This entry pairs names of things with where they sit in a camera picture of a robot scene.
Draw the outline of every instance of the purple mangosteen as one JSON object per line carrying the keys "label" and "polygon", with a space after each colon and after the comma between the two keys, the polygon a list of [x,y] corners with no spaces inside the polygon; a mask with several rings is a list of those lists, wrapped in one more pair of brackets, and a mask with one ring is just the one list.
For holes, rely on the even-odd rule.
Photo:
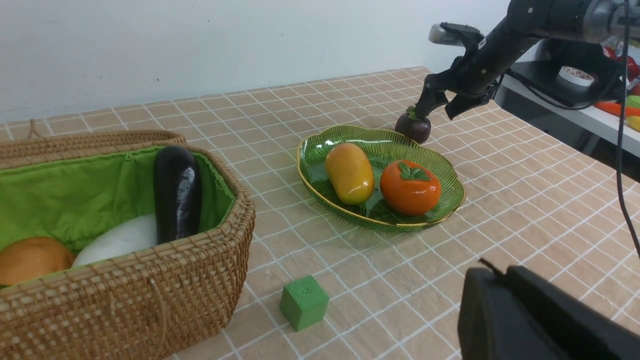
{"label": "purple mangosteen", "polygon": [[429,140],[431,121],[429,121],[427,117],[418,119],[415,115],[415,106],[409,106],[405,113],[398,118],[396,122],[396,132],[407,136],[419,144],[423,144]]}

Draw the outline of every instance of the green stem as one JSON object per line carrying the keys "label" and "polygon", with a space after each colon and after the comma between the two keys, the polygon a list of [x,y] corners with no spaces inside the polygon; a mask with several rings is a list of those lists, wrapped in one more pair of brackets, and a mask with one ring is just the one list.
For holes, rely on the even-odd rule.
{"label": "green stem", "polygon": [[415,106],[411,105],[406,109],[406,113],[409,115],[409,119],[418,121],[418,116],[415,114]]}
{"label": "green stem", "polygon": [[431,181],[431,177],[426,171],[419,167],[409,167],[405,162],[398,163],[400,168],[400,178],[403,180]]}

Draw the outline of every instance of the tape roll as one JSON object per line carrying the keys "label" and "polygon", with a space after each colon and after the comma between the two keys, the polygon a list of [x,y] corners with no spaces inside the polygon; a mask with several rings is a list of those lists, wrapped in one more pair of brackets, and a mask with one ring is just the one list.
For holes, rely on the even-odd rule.
{"label": "tape roll", "polygon": [[569,66],[563,66],[560,69],[560,77],[578,86],[589,87],[595,81],[593,76],[586,72]]}

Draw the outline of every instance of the green foam block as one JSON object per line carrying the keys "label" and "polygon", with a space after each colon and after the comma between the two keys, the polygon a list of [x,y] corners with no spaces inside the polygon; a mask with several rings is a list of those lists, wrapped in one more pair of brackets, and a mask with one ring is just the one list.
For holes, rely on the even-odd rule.
{"label": "green foam block", "polygon": [[295,331],[301,331],[324,319],[329,296],[309,275],[285,285],[280,311]]}

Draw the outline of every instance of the green fabric lining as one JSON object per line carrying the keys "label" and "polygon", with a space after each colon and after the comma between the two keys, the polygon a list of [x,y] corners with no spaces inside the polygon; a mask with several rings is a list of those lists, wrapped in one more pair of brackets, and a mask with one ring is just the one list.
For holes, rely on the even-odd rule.
{"label": "green fabric lining", "polygon": [[[154,212],[153,166],[162,147],[0,170],[0,249],[50,236],[79,252],[106,231]],[[218,227],[235,196],[202,154],[200,231]]]}

